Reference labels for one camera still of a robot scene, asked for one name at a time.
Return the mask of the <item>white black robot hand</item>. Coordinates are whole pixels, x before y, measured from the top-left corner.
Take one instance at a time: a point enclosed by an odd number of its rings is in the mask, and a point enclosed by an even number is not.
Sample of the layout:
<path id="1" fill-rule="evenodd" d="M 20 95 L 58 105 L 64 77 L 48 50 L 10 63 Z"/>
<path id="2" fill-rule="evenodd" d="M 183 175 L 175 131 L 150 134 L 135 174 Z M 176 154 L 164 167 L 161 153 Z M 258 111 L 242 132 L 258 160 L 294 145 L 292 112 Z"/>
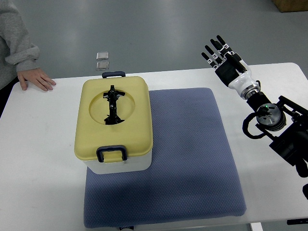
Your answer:
<path id="1" fill-rule="evenodd" d="M 250 67 L 241 60 L 239 55 L 234 53 L 220 35 L 217 35 L 216 38 L 218 41 L 211 39 L 210 42 L 219 55 L 214 53 L 208 45 L 205 45 L 205 49 L 217 64 L 204 52 L 201 55 L 215 69 L 219 79 L 228 88 L 237 91 L 241 98 L 250 98 L 253 94 L 259 92 L 259 84 L 252 78 Z"/>

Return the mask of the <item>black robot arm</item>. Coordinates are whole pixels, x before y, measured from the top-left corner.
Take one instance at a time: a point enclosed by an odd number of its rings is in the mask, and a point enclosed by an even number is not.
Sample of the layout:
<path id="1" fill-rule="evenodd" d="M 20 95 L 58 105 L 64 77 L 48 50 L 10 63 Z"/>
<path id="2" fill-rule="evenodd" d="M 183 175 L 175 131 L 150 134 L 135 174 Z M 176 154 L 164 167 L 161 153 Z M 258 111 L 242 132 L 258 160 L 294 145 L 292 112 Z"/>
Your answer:
<path id="1" fill-rule="evenodd" d="M 243 121 L 243 133 L 254 140 L 269 137 L 270 148 L 287 163 L 295 166 L 298 175 L 308 176 L 308 111 L 295 102 L 280 96 L 272 103 L 261 91 L 258 80 L 238 53 L 221 36 L 211 39 L 203 58 L 215 70 L 220 81 L 237 91 L 253 112 Z"/>

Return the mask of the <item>grey sweater sleeve forearm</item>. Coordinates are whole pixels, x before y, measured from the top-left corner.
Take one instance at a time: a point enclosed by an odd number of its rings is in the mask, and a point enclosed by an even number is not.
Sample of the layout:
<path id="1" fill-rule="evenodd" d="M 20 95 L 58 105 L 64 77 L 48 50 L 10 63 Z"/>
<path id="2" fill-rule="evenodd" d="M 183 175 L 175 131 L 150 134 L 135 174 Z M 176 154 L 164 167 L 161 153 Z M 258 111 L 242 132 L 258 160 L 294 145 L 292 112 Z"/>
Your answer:
<path id="1" fill-rule="evenodd" d="M 10 0 L 0 2 L 0 88 L 17 77 L 17 72 L 37 69 L 39 48 L 31 42 L 21 15 Z"/>

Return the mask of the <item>person's bare hand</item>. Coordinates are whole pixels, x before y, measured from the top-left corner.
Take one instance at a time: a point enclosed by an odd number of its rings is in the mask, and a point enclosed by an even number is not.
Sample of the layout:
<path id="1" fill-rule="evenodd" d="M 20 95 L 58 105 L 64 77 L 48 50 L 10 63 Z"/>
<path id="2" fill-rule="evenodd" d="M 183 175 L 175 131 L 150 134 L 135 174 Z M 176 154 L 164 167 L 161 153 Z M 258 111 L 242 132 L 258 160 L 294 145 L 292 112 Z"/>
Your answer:
<path id="1" fill-rule="evenodd" d="M 56 82 L 40 68 L 18 71 L 17 77 L 22 90 L 27 90 L 26 82 L 32 83 L 43 91 L 53 90 L 53 86 L 56 86 Z"/>

